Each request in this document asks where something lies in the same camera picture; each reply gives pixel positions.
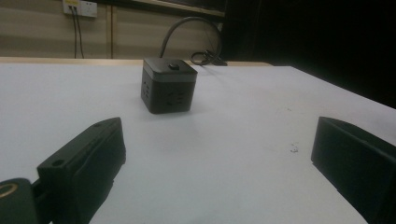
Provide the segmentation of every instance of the black cable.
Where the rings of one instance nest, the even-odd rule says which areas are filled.
[[[78,19],[78,12],[77,8],[74,7],[74,10],[76,11],[76,18],[77,18],[77,25],[78,25],[78,33],[79,33],[79,48],[81,50],[81,56],[84,58],[84,52],[82,51],[82,37],[81,37],[81,29],[79,28],[79,19]]]
[[[196,65],[207,65],[207,64],[212,63],[213,61],[215,61],[215,60],[219,57],[219,55],[220,55],[220,53],[221,53],[221,34],[220,34],[220,31],[219,31],[218,27],[216,27],[215,24],[213,24],[211,21],[208,21],[208,20],[206,20],[206,19],[204,19],[204,18],[201,18],[201,17],[187,17],[187,18],[184,18],[184,19],[182,19],[182,20],[176,22],[176,23],[169,29],[168,33],[166,34],[165,39],[163,40],[163,45],[162,45],[162,47],[161,47],[161,52],[160,52],[160,58],[161,58],[161,57],[163,56],[163,54],[165,53],[166,44],[168,43],[168,40],[169,40],[169,37],[171,36],[171,34],[176,30],[176,28],[177,28],[179,25],[181,25],[181,24],[183,24],[183,23],[185,23],[185,22],[188,22],[188,21],[202,21],[202,22],[205,22],[205,23],[209,24],[214,30],[216,30],[216,35],[217,35],[218,40],[219,40],[219,43],[218,43],[218,47],[217,47],[217,49],[216,49],[216,52],[215,52],[215,53],[211,53],[209,50],[207,50],[206,52],[195,52],[195,53],[193,53],[193,54],[190,56],[191,62],[192,62],[193,64],[196,64]],[[199,61],[195,61],[194,58],[195,58],[196,56],[204,56],[205,59],[204,59],[203,61],[200,61],[200,62],[199,62]]]
[[[71,6],[69,6],[70,10],[72,11],[72,16],[73,16],[73,24],[75,27],[75,58],[77,58],[77,29],[76,29],[76,18],[74,14],[74,10]]]

